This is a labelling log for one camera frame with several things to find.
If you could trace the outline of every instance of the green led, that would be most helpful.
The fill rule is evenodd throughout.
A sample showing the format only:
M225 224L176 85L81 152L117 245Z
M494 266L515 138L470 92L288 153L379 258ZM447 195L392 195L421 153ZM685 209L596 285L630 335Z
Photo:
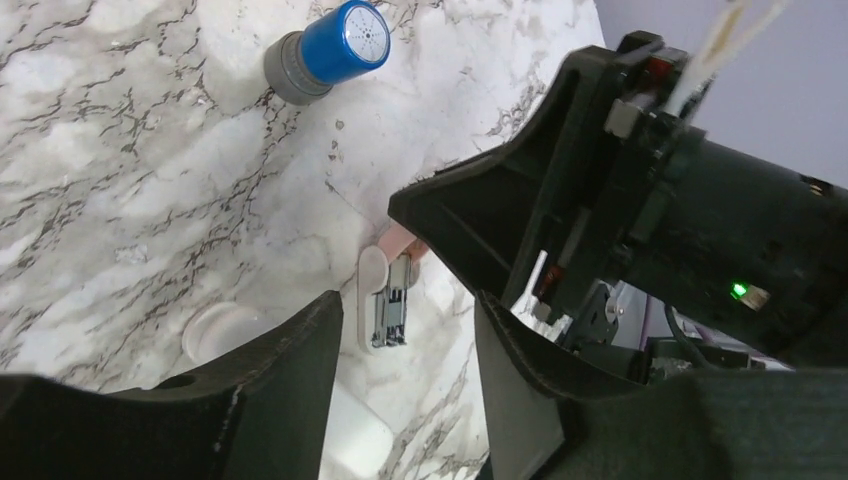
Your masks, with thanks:
M748 293L748 285L744 283L734 283L730 291L730 295L736 300L742 298L746 293Z

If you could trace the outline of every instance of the white container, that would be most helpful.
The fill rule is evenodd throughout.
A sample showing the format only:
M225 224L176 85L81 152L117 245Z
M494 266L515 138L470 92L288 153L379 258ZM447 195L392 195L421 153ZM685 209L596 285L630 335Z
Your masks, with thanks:
M223 302L192 318L183 351L197 365L212 361L277 326L257 310ZM394 444L388 425L368 405L335 382L324 436L324 454L358 478L377 475Z

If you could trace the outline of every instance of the marble countertop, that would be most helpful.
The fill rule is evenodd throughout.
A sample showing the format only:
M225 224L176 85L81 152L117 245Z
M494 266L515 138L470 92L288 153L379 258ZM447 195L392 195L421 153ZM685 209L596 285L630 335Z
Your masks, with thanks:
M211 303L282 321L341 289L352 311L389 195L508 139L567 52L603 44L586 0L378 0L388 62L284 104L265 48L339 3L0 3L0 369L152 387L191 367L180 335ZM338 379L397 436L382 478L485 457L471 306L428 258L390 361L346 320Z

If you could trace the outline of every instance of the blue cap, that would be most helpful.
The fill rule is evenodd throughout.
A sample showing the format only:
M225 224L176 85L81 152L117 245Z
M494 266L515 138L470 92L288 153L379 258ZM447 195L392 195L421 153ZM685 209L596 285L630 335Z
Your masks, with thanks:
M301 56L306 70L328 85L378 68L389 58L391 38L380 12L350 0L303 31Z

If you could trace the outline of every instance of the black cable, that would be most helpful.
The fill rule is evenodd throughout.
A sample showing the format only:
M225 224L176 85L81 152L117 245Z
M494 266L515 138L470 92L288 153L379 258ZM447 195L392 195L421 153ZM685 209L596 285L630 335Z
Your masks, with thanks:
M677 324L677 318L674 315L674 307L669 304L665 304L665 319L668 322L668 328L671 329L671 334L674 336L674 339L677 340L677 343L680 344L680 348L683 349L683 353L689 358L689 361L692 362L697 368L708 368L708 369L718 369L715 365L707 360L707 357L698 350L698 347L692 343L692 340L689 340L689 337L683 333L683 330L680 329L680 326Z

